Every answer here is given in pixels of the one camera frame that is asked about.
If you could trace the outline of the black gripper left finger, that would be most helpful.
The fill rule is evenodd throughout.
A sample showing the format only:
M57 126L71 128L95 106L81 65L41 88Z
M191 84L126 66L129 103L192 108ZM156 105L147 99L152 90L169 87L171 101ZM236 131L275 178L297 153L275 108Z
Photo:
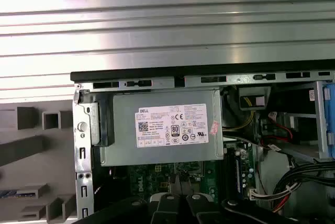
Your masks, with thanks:
M181 199L177 195L160 193L146 202L130 197L113 203L77 223L179 223Z

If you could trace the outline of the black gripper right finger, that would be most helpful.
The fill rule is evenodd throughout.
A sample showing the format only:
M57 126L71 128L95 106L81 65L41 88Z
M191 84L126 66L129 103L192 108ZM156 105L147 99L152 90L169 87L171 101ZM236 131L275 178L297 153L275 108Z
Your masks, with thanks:
M248 200L225 199L217 204L204 194L189 195L186 200L198 223L297 223Z

